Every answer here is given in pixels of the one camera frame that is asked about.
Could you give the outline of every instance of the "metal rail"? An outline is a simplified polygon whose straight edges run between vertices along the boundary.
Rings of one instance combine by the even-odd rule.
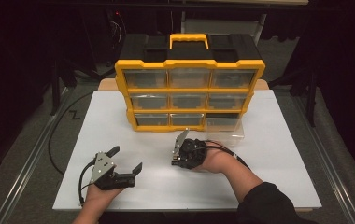
[[[29,179],[32,175],[32,172],[36,168],[36,165],[41,157],[41,154],[44,151],[44,144],[47,143],[48,138],[50,137],[51,130],[56,125],[55,121],[58,120],[59,116],[61,116],[61,112],[63,111],[67,99],[72,94],[68,88],[64,88],[62,92],[62,103],[56,111],[55,115],[51,116],[40,136],[38,137],[34,148],[32,149],[31,154],[26,160],[26,163],[23,165],[18,177],[15,179],[15,182],[8,193],[5,201],[0,207],[0,223],[7,223],[9,217],[11,216],[15,205],[20,199],[23,190],[25,189]]]
[[[330,185],[334,191],[335,197],[337,201],[340,203],[341,209],[346,216],[346,219],[349,224],[355,224],[355,206],[352,203],[350,196],[346,190],[346,187],[341,180],[338,172],[334,168],[334,165],[329,157],[329,154],[322,144],[320,137],[318,136],[317,130],[309,124],[308,120],[305,116],[305,105],[301,101],[300,97],[292,97],[292,100],[297,107],[297,109],[301,112],[300,115],[305,123],[306,128],[311,134],[311,137],[316,144],[317,154],[320,158],[320,163],[325,171],[327,178],[329,179]]]

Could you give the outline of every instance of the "yellow storage organizer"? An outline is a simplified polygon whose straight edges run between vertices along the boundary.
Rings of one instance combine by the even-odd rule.
[[[265,65],[249,35],[127,35],[116,82],[135,131],[203,131],[240,119]]]

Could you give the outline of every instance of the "person's arm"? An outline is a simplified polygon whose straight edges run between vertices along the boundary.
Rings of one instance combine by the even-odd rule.
[[[247,166],[226,152],[208,149],[203,164],[196,169],[223,173],[227,177],[239,201],[239,223],[316,223],[300,218],[291,200],[276,185],[263,182]]]
[[[207,145],[216,146],[213,143],[207,143]],[[263,182],[236,158],[218,149],[209,149],[203,164],[197,169],[224,174],[233,188],[236,199],[240,203],[253,188]]]
[[[101,190],[95,185],[88,186],[87,197],[74,224],[95,224],[113,199],[124,189]]]

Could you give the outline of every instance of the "white table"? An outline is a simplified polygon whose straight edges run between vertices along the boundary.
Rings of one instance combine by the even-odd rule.
[[[134,132],[125,117],[125,102],[118,91],[96,91],[53,209],[79,210],[78,178],[98,151],[120,146],[112,159],[116,172],[131,173],[140,162],[143,170],[135,187],[126,189],[108,210],[214,211],[235,210],[234,193],[223,175],[199,173],[171,165],[172,149],[180,132]],[[321,207],[319,197],[293,142],[272,91],[255,91],[243,117],[245,139],[231,148],[262,180],[277,184],[296,209]],[[188,137],[203,133],[190,132]],[[89,182],[89,170],[83,185]]]

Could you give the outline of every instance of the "wire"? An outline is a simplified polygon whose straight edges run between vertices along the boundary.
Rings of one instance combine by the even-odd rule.
[[[61,119],[64,117],[64,114],[70,109],[70,107],[72,107],[75,103],[77,103],[79,100],[83,99],[86,96],[89,96],[93,94],[93,92],[89,92],[85,95],[82,95],[81,97],[79,97],[77,100],[75,100],[72,104],[70,104],[70,106],[62,113],[62,115],[58,118],[58,120],[56,121],[55,126],[52,128],[51,134],[50,134],[50,138],[49,138],[49,142],[48,142],[48,151],[49,151],[49,157],[50,157],[50,161],[52,166],[55,168],[55,170],[61,174],[64,175],[64,172],[61,171],[61,169],[58,168],[58,166],[55,164],[53,158],[52,158],[52,154],[51,154],[51,140],[52,140],[52,136],[55,133],[56,128],[58,127],[59,123],[61,122]]]
[[[119,12],[119,17],[120,17],[120,20],[121,20],[121,23],[122,23],[122,27],[124,28],[124,33],[127,35],[127,30],[126,30],[126,28],[125,28],[125,23],[124,23],[124,20],[122,19],[122,16],[121,16],[121,14],[120,14],[120,12]]]
[[[233,157],[236,157],[236,159],[237,159],[239,162],[241,162],[241,163],[242,163],[243,165],[245,165],[248,169],[250,169],[249,166],[247,165],[247,163],[244,162],[244,160],[242,160],[242,158],[240,158],[240,157],[239,157],[238,155],[236,155],[234,152],[232,152],[232,150],[230,150],[228,147],[225,147],[225,146],[223,146],[223,145],[221,145],[221,144],[219,144],[219,143],[217,143],[217,142],[211,141],[211,140],[205,140],[205,142],[211,142],[211,143],[217,144],[218,146],[198,147],[198,148],[196,148],[195,150],[201,150],[201,149],[204,149],[204,148],[206,148],[206,149],[212,149],[212,148],[219,149],[219,150],[221,150],[221,151],[224,151],[224,152],[226,152],[226,153],[232,155]]]
[[[120,27],[116,22],[114,22],[114,21],[111,21],[111,23],[113,23],[113,24],[116,26],[115,31],[117,30],[117,28],[119,28],[119,43],[120,43],[121,37],[122,37],[121,27]]]
[[[89,187],[90,185],[92,185],[92,184],[88,184],[88,185],[82,187],[81,190],[84,190],[85,188]]]
[[[171,34],[174,33],[174,17],[172,16],[172,11],[171,11]]]
[[[84,176],[85,172],[88,170],[88,168],[90,168],[91,166],[93,166],[95,163],[95,159],[93,159],[90,163],[88,163],[84,169],[81,171],[81,174],[79,176],[79,180],[78,180],[78,198],[79,198],[79,203],[81,204],[81,206],[85,203],[84,201],[84,197],[82,197],[82,190],[85,189],[87,186],[89,185],[86,185],[84,187],[81,187],[81,184],[82,184],[82,177]]]
[[[117,27],[116,27],[116,29],[113,29],[114,30],[114,32],[113,32],[113,36],[112,37],[114,37],[114,35],[116,34],[116,32],[117,32]]]

